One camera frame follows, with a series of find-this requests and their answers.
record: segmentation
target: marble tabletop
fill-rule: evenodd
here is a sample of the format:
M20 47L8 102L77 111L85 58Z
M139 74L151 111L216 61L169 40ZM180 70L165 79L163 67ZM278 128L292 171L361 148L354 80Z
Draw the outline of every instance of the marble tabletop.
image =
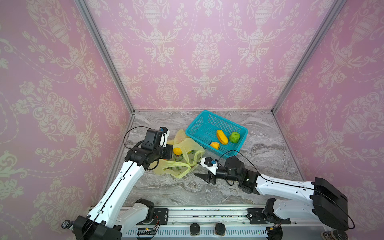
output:
M159 129L165 126L170 130L169 139L173 139L178 130L185 130L200 113L200 111L138 111L135 113L133 127L148 126ZM240 152L258 168L260 173L288 180L302 180L270 110L214 111L213 113L248 129L247 139ZM146 131L147 129L143 127L132 130L128 137L128 146L143 140ZM208 150L204 156L219 158ZM237 157L244 162L247 169L253 169L241 155L238 154ZM124 206L132 206L140 198L150 200L157 206L164 206L265 204L268 198L273 197L247 194L237 187L237 183L229 186L219 179L216 185L207 184L194 173L207 173L207 169L198 166L182 179L146 171L133 187Z

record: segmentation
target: green apple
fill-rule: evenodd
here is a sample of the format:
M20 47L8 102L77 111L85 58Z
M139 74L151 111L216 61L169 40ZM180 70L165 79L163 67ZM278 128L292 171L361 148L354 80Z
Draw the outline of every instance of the green apple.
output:
M233 132L231 133L231 136L229 136L229 141L233 143L237 143L240 140L240 133Z

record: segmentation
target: teal plastic basket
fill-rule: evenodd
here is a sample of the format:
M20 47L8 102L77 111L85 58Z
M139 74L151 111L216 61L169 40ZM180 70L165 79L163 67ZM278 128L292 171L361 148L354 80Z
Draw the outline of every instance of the teal plastic basket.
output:
M232 132L238 132L240 133L240 139L237 143L229 142L227 145L223 145L217 139L217 130L222 130L227 138L229 138ZM221 156L229 150L240 151L248 135L248 129L219 115L211 113L210 111L203 111L189 125L185 133L200 146L204 147L205 149L209 149L218 156ZM210 146L212 142L218 142L220 144L219 150L216 150ZM236 151L231 151L225 154L223 158L226 159L228 157L235 156L236 154Z

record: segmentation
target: damask wallpaper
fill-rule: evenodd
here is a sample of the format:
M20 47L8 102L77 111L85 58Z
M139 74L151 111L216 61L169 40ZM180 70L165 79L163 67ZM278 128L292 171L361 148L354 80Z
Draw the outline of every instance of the damask wallpaper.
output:
M354 240L382 239L383 66L384 1L348 0L277 113L305 177L348 197Z
M333 0L86 0L135 109L270 109Z
M0 2L0 239L73 239L129 113L73 1Z

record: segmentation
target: yellow plastic bag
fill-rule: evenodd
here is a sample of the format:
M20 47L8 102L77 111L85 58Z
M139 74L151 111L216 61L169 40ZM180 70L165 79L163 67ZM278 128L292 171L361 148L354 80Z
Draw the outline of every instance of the yellow plastic bag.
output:
M183 159L175 159L174 154L172 154L171 160L159 159L159 165L153 170L157 175L167 173L180 179L195 169L196 164L200 162L205 153L204 148L192 138L187 137L182 129L177 132L175 139L167 141L167 144L173 144L173 148L179 147L183 153ZM153 162L149 167L154 168L156 164Z

